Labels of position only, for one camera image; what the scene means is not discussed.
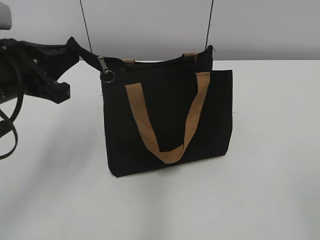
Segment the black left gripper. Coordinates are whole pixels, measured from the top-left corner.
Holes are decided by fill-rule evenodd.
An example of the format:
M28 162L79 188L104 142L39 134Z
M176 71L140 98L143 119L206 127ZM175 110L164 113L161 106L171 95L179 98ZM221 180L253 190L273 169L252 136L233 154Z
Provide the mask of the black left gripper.
M45 45L13 38L0 40L0 102L25 95L60 104L71 97L70 85L49 75L63 75L80 60L65 45Z

